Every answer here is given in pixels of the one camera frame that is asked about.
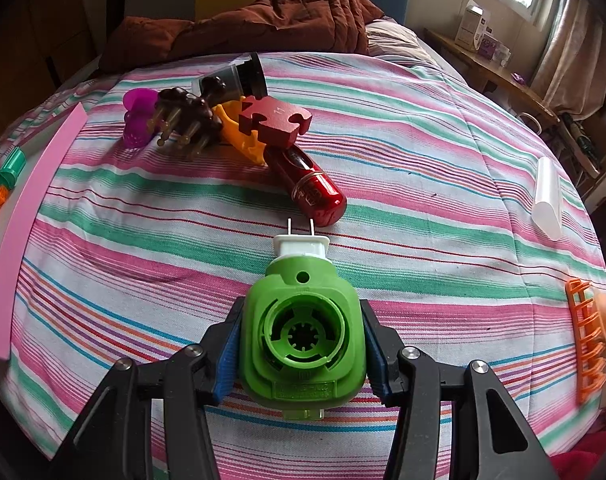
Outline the teal plastic spool toy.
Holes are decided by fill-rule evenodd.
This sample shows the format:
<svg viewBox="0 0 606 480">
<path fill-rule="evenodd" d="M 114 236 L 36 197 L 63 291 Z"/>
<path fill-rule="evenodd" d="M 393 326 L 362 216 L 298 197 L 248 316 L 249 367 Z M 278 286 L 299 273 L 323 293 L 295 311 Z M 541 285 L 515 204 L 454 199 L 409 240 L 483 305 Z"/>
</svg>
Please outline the teal plastic spool toy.
<svg viewBox="0 0 606 480">
<path fill-rule="evenodd" d="M 26 166 L 26 155 L 22 149 L 15 146 L 0 166 L 0 186 L 12 191 L 18 181 L 18 177 Z"/>
</svg>

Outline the green plug-in device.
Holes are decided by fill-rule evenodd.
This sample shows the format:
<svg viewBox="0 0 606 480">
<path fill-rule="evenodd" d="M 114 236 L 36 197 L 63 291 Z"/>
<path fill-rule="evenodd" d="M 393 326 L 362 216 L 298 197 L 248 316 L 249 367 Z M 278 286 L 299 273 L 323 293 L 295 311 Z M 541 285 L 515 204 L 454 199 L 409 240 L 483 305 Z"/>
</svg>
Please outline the green plug-in device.
<svg viewBox="0 0 606 480">
<path fill-rule="evenodd" d="M 329 245 L 315 231 L 276 235 L 274 259 L 245 295 L 240 381 L 285 419 L 323 419 L 365 382 L 361 302 L 330 261 Z"/>
</svg>

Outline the yellow orange plastic scoop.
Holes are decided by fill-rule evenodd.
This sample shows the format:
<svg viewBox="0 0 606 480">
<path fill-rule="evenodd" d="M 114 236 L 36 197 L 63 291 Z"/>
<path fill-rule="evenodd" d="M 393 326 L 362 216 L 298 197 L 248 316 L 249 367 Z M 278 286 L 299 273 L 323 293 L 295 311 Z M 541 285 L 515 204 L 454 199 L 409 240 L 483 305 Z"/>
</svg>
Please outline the yellow orange plastic scoop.
<svg viewBox="0 0 606 480">
<path fill-rule="evenodd" d="M 255 130 L 243 133 L 239 128 L 238 119 L 243 101 L 245 97 L 241 96 L 239 100 L 217 104 L 213 107 L 213 113 L 222 122 L 222 137 L 254 165 L 264 166 L 265 144 L 259 141 Z"/>
</svg>

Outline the red glossy capsule case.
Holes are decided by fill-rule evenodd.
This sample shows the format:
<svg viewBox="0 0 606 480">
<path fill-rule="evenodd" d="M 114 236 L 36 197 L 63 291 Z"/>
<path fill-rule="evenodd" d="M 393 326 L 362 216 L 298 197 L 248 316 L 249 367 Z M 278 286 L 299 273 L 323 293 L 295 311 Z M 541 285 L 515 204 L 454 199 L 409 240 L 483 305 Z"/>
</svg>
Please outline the red glossy capsule case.
<svg viewBox="0 0 606 480">
<path fill-rule="evenodd" d="M 317 226 L 332 226 L 346 211 L 347 199 L 323 168 L 297 145 L 268 145 L 264 160 L 279 185 Z"/>
</svg>

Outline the red jigsaw piece block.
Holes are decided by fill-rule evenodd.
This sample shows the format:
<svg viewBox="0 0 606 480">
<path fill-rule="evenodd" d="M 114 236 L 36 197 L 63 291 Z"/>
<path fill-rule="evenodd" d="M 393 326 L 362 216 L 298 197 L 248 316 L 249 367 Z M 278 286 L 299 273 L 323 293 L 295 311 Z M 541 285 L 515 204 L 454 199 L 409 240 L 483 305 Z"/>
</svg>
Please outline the red jigsaw piece block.
<svg viewBox="0 0 606 480">
<path fill-rule="evenodd" d="M 312 113 L 301 106 L 272 96 L 247 96 L 241 103 L 238 122 L 242 133 L 256 132 L 257 140 L 266 146 L 289 148 L 298 136 L 307 133 Z"/>
</svg>

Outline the black silver cylinder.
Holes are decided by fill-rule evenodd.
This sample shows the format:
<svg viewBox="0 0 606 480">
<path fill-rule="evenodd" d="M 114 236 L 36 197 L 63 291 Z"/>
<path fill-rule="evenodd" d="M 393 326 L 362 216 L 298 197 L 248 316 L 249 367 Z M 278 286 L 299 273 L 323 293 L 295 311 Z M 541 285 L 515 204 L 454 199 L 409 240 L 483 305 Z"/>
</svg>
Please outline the black silver cylinder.
<svg viewBox="0 0 606 480">
<path fill-rule="evenodd" d="M 239 101 L 241 96 L 263 99 L 268 95 L 263 66 L 256 52 L 245 62 L 230 64 L 192 81 L 191 90 L 211 107 Z"/>
</svg>

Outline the white carton box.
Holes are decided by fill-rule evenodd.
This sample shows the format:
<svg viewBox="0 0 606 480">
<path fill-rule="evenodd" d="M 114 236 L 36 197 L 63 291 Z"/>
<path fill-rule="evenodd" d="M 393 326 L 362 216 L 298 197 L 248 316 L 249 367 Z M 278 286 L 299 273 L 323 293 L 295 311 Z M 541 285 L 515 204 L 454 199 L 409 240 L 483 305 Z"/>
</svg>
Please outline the white carton box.
<svg viewBox="0 0 606 480">
<path fill-rule="evenodd" d="M 461 14 L 461 20 L 455 36 L 455 44 L 471 52 L 478 51 L 485 34 L 489 10 L 474 0 L 468 0 Z"/>
</svg>

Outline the white translucent plastic tube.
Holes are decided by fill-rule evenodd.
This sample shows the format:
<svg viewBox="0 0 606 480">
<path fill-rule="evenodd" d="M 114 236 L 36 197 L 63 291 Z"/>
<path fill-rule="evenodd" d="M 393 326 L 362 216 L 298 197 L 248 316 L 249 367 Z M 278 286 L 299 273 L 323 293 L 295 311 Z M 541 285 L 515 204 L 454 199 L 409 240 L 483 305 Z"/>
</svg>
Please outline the white translucent plastic tube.
<svg viewBox="0 0 606 480">
<path fill-rule="evenodd" d="M 562 198 L 556 166 L 549 157 L 537 162 L 532 219 L 550 240 L 557 242 L 562 236 Z"/>
</svg>

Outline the beige curtain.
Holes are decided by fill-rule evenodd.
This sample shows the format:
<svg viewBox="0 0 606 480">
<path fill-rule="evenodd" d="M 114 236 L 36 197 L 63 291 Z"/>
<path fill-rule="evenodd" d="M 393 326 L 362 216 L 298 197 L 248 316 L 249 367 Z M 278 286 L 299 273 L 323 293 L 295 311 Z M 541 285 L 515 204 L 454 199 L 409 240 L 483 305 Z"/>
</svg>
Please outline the beige curtain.
<svg viewBox="0 0 606 480">
<path fill-rule="evenodd" d="M 606 24 L 588 0 L 565 0 L 531 82 L 554 114 L 583 120 L 606 97 Z"/>
</svg>

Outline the orange plastic rack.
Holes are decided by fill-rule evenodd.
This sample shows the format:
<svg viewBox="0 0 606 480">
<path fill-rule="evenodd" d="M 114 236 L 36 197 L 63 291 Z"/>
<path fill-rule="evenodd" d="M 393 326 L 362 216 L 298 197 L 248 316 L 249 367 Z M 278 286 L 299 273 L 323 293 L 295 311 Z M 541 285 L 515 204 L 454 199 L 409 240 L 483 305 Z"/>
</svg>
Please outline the orange plastic rack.
<svg viewBox="0 0 606 480">
<path fill-rule="evenodd" d="M 574 334 L 576 400 L 578 404 L 583 405 L 596 396 L 606 383 L 606 358 L 603 356 L 606 338 L 590 283 L 579 278 L 570 278 L 565 283 L 565 295 Z"/>
</svg>

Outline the magenta plastic cup toy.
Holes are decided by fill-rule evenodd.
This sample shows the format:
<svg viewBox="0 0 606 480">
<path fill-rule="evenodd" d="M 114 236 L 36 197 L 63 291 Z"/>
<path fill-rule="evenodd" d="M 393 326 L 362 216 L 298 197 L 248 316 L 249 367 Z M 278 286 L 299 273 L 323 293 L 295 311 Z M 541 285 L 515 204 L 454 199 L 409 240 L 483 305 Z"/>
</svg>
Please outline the magenta plastic cup toy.
<svg viewBox="0 0 606 480">
<path fill-rule="evenodd" d="M 148 122 L 154 116 L 159 92 L 149 88 L 134 88 L 123 96 L 125 107 L 123 144 L 125 148 L 143 148 L 154 134 Z"/>
</svg>

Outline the striped pink green bedspread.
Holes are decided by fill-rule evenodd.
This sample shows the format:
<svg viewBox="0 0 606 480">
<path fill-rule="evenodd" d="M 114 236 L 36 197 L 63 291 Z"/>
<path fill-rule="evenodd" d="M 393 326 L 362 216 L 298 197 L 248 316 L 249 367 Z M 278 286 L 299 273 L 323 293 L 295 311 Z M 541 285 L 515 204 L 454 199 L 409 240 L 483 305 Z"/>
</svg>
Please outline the striped pink green bedspread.
<svg viewBox="0 0 606 480">
<path fill-rule="evenodd" d="M 269 172 L 218 144 L 191 162 L 169 146 L 123 148 L 123 96 L 189 87 L 227 64 L 194 58 L 95 79 L 26 114 L 8 151 L 74 105 L 87 123 L 54 175 L 26 244 L 0 398 L 53 455 L 121 356 L 157 361 L 224 320 L 271 261 L 273 239 L 309 226 Z M 575 400 L 564 286 L 606 288 L 597 234 L 568 177 L 562 236 L 531 218 L 534 132 L 432 67 L 355 54 L 264 55 L 268 91 L 311 111 L 301 148 L 347 197 L 330 260 L 378 318 L 437 361 L 486 361 L 546 452 L 573 448 L 599 404 Z"/>
</svg>

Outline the brown wooden massage brush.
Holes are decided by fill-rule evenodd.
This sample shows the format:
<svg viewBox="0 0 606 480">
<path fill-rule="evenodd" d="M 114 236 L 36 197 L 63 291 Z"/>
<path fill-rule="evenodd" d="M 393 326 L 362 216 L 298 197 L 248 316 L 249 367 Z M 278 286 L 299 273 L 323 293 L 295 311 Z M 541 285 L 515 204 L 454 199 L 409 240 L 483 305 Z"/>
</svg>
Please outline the brown wooden massage brush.
<svg viewBox="0 0 606 480">
<path fill-rule="evenodd" d="M 176 136 L 174 151 L 186 160 L 194 160 L 219 140 L 223 123 L 204 98 L 175 87 L 158 93 L 146 127 L 148 133 L 158 134 L 159 146 Z"/>
</svg>

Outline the wooden bedside shelf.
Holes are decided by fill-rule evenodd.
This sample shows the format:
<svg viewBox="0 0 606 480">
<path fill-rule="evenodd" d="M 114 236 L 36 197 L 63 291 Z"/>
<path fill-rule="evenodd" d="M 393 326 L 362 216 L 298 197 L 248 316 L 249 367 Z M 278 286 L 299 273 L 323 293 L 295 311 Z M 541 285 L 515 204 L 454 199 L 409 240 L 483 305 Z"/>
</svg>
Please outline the wooden bedside shelf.
<svg viewBox="0 0 606 480">
<path fill-rule="evenodd" d="M 423 29 L 423 38 L 433 50 L 440 54 L 447 52 L 467 66 L 464 78 L 474 90 L 483 93 L 495 87 L 506 92 L 509 103 L 514 105 L 518 112 L 527 112 L 534 116 L 543 129 L 558 125 L 560 122 L 559 117 L 542 104 L 542 99 L 530 87 L 519 84 L 512 78 L 507 68 L 486 60 L 478 53 L 463 49 L 451 38 L 433 32 L 429 28 Z"/>
</svg>

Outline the pink shallow cardboard box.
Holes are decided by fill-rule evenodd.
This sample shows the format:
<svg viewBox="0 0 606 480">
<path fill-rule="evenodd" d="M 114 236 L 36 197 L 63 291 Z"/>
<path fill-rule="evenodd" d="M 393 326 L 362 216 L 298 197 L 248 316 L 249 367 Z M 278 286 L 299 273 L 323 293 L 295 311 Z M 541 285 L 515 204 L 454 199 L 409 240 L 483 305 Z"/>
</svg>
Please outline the pink shallow cardboard box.
<svg viewBox="0 0 606 480">
<path fill-rule="evenodd" d="M 10 359 L 12 312 L 21 261 L 38 208 L 54 174 L 87 121 L 82 103 L 76 104 L 38 156 L 0 240 L 0 360 Z"/>
</svg>

